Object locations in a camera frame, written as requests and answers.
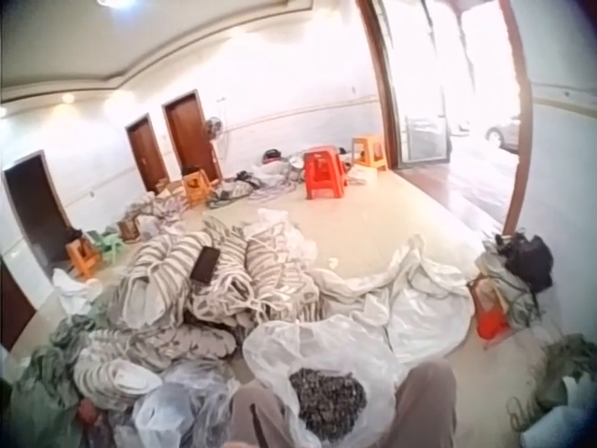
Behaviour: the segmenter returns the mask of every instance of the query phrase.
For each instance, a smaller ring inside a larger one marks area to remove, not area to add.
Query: glass door
[[[422,0],[372,0],[382,29],[400,130],[398,169],[450,160],[439,59]]]

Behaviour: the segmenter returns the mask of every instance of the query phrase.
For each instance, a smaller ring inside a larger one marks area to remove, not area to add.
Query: white car
[[[520,128],[521,116],[510,117],[504,122],[490,126],[485,133],[485,139],[493,147],[518,151]]]

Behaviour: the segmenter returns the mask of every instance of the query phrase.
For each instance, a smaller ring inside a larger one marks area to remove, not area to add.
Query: black backpack
[[[497,252],[506,257],[506,269],[519,277],[533,294],[553,285],[553,255],[540,236],[529,241],[523,233],[516,232],[505,242],[500,235],[495,235]]]

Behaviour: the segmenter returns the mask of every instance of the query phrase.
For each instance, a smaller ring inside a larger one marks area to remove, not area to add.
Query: open doorway
[[[37,262],[50,276],[68,270],[69,223],[49,177],[43,151],[4,170],[8,198]]]
[[[474,231],[502,232],[518,165],[521,102],[499,2],[370,5],[392,85],[395,168]]]
[[[214,147],[205,130],[205,116],[196,92],[163,106],[181,171],[201,168],[211,182],[221,178]]]

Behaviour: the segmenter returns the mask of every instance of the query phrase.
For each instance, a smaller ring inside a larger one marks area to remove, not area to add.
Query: person's leg
[[[446,361],[427,361],[396,391],[396,417],[380,448],[452,448],[456,378]]]
[[[258,382],[243,385],[232,398],[230,441],[258,446],[251,407],[255,406],[263,435],[270,448],[293,448],[282,406],[276,396]]]

